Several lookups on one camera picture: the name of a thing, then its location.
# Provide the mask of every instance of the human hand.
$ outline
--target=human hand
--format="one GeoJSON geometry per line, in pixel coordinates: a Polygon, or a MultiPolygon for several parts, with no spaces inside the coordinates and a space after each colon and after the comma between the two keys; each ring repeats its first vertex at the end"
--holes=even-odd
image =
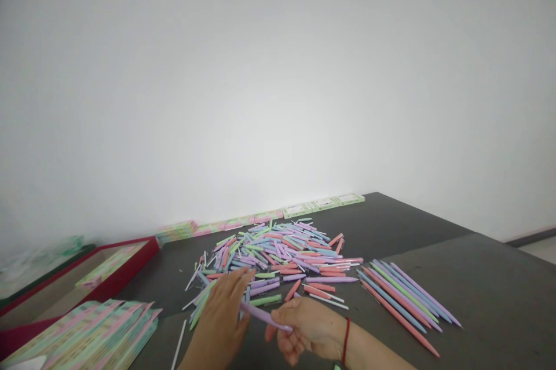
{"type": "Polygon", "coordinates": [[[312,351],[319,357],[340,360],[346,320],[330,308],[309,298],[293,298],[272,311],[272,319],[293,327],[292,332],[266,326],[265,340],[270,342],[277,332],[278,348],[293,367],[303,351],[312,351]]]}
{"type": "Polygon", "coordinates": [[[180,369],[224,370],[232,362],[249,325],[249,314],[245,313],[239,323],[237,314],[243,292],[254,274],[254,270],[239,269],[218,279],[180,369]]]}

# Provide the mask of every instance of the white wall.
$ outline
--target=white wall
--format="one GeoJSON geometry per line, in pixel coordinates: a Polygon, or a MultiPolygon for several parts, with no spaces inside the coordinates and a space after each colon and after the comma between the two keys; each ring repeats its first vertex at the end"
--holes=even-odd
{"type": "Polygon", "coordinates": [[[2,238],[380,191],[556,224],[555,0],[0,0],[2,238]]]}

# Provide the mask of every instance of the bracelet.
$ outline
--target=bracelet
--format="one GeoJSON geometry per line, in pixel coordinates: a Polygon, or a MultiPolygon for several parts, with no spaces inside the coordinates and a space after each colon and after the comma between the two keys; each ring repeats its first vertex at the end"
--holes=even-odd
{"type": "Polygon", "coordinates": [[[342,356],[342,365],[346,366],[346,349],[348,348],[348,335],[349,335],[349,317],[347,319],[347,328],[346,328],[346,338],[343,340],[343,356],[342,356]]]}

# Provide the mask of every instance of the red box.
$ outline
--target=red box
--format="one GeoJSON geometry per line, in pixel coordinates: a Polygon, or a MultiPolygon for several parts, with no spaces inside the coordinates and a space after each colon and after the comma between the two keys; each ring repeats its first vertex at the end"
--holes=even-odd
{"type": "Polygon", "coordinates": [[[96,248],[69,267],[0,310],[0,361],[36,337],[76,306],[87,301],[114,298],[158,252],[154,237],[124,241],[96,248]],[[143,244],[128,261],[95,289],[77,288],[90,273],[124,246],[143,244]]]}

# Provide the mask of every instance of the table surface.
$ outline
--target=table surface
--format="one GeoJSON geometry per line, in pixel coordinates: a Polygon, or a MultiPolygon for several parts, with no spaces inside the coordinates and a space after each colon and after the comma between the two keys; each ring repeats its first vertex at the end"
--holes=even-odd
{"type": "MultiPolygon", "coordinates": [[[[398,264],[463,324],[465,329],[441,323],[442,334],[428,332],[427,339],[441,355],[437,359],[359,283],[335,285],[350,307],[337,312],[349,315],[417,368],[554,368],[556,266],[380,193],[366,195],[364,203],[307,216],[331,237],[343,232],[345,257],[398,264]]],[[[184,292],[193,264],[203,250],[240,230],[166,244],[119,294],[119,299],[156,301],[164,308],[159,329],[132,368],[171,364],[181,324],[191,313],[181,308],[199,292],[184,292]]],[[[348,275],[356,274],[351,270],[348,275]]],[[[283,284],[268,295],[285,296],[291,286],[283,284]]],[[[264,342],[264,327],[251,320],[231,368],[288,368],[276,344],[264,342]]],[[[180,360],[191,336],[186,330],[180,360]]],[[[298,366],[332,367],[309,353],[298,366]]]]}

